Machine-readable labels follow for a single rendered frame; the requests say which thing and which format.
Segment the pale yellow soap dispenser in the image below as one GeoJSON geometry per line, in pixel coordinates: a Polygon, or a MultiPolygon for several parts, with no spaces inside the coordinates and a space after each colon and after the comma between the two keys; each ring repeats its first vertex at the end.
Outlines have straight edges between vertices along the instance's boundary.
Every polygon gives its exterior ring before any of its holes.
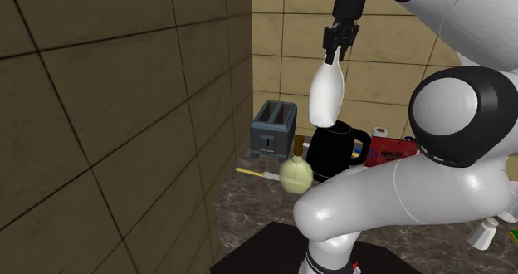
{"type": "Polygon", "coordinates": [[[281,164],[279,176],[285,191],[303,194],[310,188],[313,182],[313,171],[302,157],[305,137],[303,135],[296,135],[294,140],[293,157],[281,164]]]}

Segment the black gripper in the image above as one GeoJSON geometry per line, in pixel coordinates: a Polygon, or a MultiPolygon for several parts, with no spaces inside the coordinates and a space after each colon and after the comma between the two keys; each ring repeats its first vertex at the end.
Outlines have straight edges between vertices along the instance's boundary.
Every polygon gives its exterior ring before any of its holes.
{"type": "MultiPolygon", "coordinates": [[[[325,49],[325,64],[332,65],[337,49],[338,23],[354,23],[361,18],[366,0],[335,0],[332,16],[334,24],[324,29],[323,48],[325,49]]],[[[339,61],[343,61],[345,53],[353,46],[359,32],[359,25],[355,24],[345,29],[340,40],[339,61]]]]}

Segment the white bottle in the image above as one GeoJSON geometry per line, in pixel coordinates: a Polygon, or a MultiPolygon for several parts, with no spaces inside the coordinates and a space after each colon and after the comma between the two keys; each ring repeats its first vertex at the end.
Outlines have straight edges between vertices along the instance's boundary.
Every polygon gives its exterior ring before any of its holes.
{"type": "Polygon", "coordinates": [[[340,68],[340,47],[331,64],[324,62],[310,86],[309,120],[319,128],[329,128],[338,119],[344,97],[344,76],[340,68]]]}

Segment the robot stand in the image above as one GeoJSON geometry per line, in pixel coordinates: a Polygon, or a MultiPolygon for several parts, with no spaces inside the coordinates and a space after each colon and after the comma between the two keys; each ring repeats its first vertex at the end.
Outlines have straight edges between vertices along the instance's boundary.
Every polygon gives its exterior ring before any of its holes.
{"type": "MultiPolygon", "coordinates": [[[[308,240],[291,225],[271,222],[211,267],[211,274],[298,274],[308,240]]],[[[328,274],[422,274],[385,247],[356,242],[350,261],[328,274]]]]}

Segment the white shaker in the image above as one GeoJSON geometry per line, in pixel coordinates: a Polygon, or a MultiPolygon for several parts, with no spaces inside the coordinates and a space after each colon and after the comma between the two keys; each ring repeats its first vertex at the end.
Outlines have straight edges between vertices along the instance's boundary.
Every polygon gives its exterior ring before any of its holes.
{"type": "Polygon", "coordinates": [[[486,218],[467,237],[467,242],[477,250],[485,251],[496,235],[499,223],[494,218],[486,218]]]}

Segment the yellow-handled knife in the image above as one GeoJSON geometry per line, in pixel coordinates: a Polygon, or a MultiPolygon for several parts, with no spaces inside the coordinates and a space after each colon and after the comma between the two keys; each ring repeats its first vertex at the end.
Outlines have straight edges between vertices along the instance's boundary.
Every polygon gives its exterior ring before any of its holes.
{"type": "Polygon", "coordinates": [[[275,181],[279,181],[280,180],[280,177],[278,174],[273,174],[273,173],[270,173],[270,172],[256,172],[256,171],[252,171],[252,170],[249,170],[249,169],[243,169],[243,168],[235,168],[235,170],[237,172],[240,172],[240,173],[243,173],[243,174],[250,174],[250,175],[254,175],[254,176],[257,176],[257,177],[262,177],[262,178],[265,178],[265,179],[272,179],[272,180],[275,180],[275,181]]]}

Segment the grey two-slot toaster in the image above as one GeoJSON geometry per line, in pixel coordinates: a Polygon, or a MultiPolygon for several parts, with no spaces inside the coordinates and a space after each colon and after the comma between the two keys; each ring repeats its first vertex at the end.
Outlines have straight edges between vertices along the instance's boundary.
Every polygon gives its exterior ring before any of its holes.
{"type": "Polygon", "coordinates": [[[286,161],[295,136],[296,117],[295,103],[267,100],[250,125],[251,157],[264,155],[286,161]]]}

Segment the red box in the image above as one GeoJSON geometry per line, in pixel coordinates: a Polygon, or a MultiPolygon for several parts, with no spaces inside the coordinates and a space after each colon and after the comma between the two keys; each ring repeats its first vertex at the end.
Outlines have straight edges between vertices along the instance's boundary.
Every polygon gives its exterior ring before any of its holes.
{"type": "Polygon", "coordinates": [[[373,167],[393,160],[413,156],[417,152],[418,148],[415,141],[373,136],[364,165],[373,167]]]}

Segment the black kettle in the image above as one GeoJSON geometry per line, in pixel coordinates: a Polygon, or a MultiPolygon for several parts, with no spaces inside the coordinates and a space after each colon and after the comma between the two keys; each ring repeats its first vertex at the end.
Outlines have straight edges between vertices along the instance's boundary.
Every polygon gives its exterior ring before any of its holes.
{"type": "Polygon", "coordinates": [[[306,155],[314,180],[323,183],[350,165],[362,164],[367,158],[370,142],[368,133],[340,120],[329,128],[318,128],[306,155]]]}

